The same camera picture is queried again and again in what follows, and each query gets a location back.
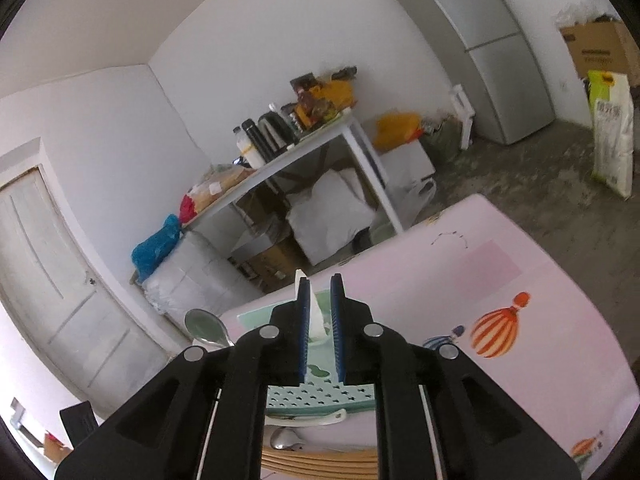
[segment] floor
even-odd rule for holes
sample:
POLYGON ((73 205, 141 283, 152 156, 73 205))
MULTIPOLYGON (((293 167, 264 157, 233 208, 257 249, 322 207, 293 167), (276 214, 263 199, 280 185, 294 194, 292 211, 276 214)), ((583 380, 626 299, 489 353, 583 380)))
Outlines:
POLYGON ((640 357, 640 178, 626 201, 590 179, 590 130, 556 121, 513 146, 476 140, 438 168, 422 218, 481 193, 580 286, 630 363, 640 357))

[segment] pink tablecloth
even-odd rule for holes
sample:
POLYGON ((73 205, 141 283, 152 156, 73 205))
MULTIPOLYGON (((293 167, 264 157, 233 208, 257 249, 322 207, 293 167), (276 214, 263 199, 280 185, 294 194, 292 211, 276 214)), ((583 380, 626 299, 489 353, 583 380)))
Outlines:
MULTIPOLYGON (((312 276, 314 289, 328 288, 336 272, 349 297, 367 303, 377 322, 411 343, 464 326, 455 343, 578 459, 584 478, 638 408, 633 375, 591 301, 482 196, 312 276), (485 316, 502 308, 510 314, 485 316), (505 321, 491 328, 500 317, 505 321)), ((237 314, 292 298, 289 286, 222 319, 236 339, 245 332, 237 314)), ((318 443, 373 446, 374 415, 301 433, 318 443)))

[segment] yellow bag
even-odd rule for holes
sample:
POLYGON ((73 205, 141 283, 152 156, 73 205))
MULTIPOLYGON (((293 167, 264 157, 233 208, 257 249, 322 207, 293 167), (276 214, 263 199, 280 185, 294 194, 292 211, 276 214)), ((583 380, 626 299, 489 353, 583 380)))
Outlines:
POLYGON ((417 139, 422 133, 420 121, 420 115, 410 112, 384 114, 376 121, 378 134, 373 145, 379 152, 386 153, 417 139))

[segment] white bottle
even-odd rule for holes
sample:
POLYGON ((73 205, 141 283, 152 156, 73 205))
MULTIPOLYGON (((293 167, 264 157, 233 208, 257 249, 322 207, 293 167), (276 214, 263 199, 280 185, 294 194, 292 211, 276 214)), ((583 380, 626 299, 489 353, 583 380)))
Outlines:
POLYGON ((249 140, 244 130, 242 130, 240 126, 236 126, 234 133, 236 134, 236 144, 238 145, 238 150, 240 150, 240 155, 244 156, 249 166, 254 168, 254 170, 263 167, 264 159, 260 153, 258 153, 258 150, 255 149, 255 146, 249 140))

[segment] silver screw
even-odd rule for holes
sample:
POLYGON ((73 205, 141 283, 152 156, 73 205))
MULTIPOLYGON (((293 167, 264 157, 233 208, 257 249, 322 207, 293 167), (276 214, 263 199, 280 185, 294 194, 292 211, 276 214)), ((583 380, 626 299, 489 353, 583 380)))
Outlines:
POLYGON ((440 355, 445 359, 455 359, 460 354, 460 350, 458 350, 457 346, 449 344, 442 345, 438 348, 438 352, 440 352, 440 355))
POLYGON ((364 333, 370 337, 380 337, 384 329, 378 323, 369 323, 364 327, 364 333))
POLYGON ((275 339, 280 333, 280 329, 275 325, 266 325, 260 329, 260 337, 263 339, 275 339))
POLYGON ((182 355, 185 359, 187 359, 187 361, 193 363, 202 359, 204 350, 199 346, 190 346, 184 351, 184 354, 182 355))

